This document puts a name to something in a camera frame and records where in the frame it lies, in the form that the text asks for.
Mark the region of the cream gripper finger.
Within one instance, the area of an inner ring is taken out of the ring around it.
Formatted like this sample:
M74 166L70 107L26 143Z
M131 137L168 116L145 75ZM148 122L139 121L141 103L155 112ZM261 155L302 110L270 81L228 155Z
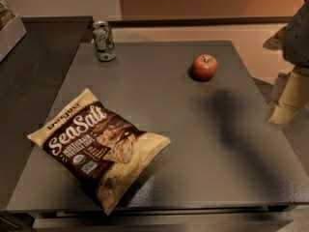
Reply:
M273 127L287 126L309 102L309 69L295 66L289 73L279 73L268 104L266 121Z
M286 35L286 30L287 30L286 26L278 30L273 36L271 36L264 42L263 48L266 48L269 50L281 50L282 42Z

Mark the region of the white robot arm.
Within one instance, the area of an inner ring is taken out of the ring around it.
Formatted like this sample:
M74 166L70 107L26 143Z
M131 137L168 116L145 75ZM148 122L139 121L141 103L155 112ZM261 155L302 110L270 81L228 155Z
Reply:
M309 0L265 41L264 48L281 50L284 60L294 65L289 73L277 75L267 109L268 126L282 129L309 102Z

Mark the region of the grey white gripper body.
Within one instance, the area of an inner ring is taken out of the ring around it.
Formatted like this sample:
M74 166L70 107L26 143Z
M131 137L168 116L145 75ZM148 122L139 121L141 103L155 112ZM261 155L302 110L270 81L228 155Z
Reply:
M309 67L309 0L288 23L282 47L286 61L297 66Z

